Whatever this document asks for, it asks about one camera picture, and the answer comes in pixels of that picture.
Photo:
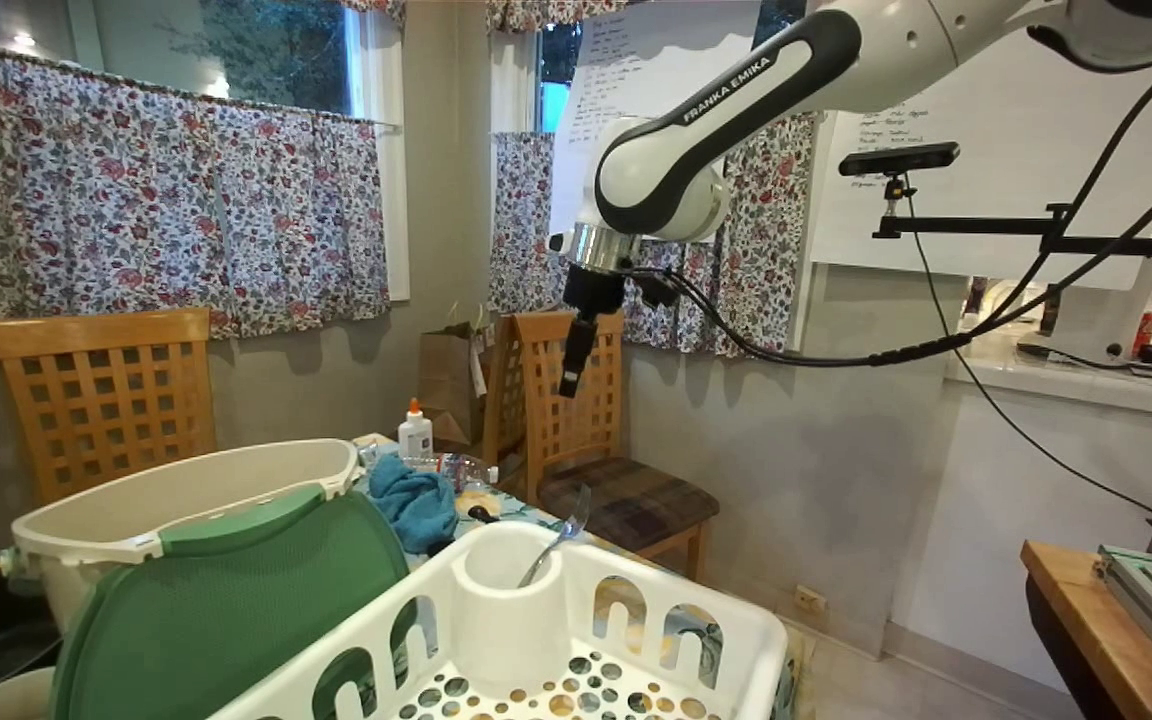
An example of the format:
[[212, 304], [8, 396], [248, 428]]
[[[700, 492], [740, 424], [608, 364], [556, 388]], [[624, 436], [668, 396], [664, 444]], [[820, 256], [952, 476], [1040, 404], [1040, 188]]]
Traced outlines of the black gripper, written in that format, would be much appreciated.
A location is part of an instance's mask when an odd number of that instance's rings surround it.
[[660, 268], [636, 260], [640, 240], [604, 224], [576, 224], [556, 240], [568, 260], [564, 304], [576, 312], [564, 340], [560, 396], [576, 396], [596, 344], [596, 320], [624, 304], [624, 284], [636, 284], [648, 304], [672, 304], [676, 288]]

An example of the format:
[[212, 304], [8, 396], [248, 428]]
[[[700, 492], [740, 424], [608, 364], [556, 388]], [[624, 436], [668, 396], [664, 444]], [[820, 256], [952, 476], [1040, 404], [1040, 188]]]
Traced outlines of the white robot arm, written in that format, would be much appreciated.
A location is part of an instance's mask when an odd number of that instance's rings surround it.
[[576, 320], [560, 392], [580, 388], [596, 320], [624, 304], [632, 244], [700, 240], [720, 224], [724, 152], [784, 112], [884, 112], [1012, 32], [1088, 72], [1152, 68], [1152, 0], [812, 0], [688, 100], [612, 136], [568, 240]]

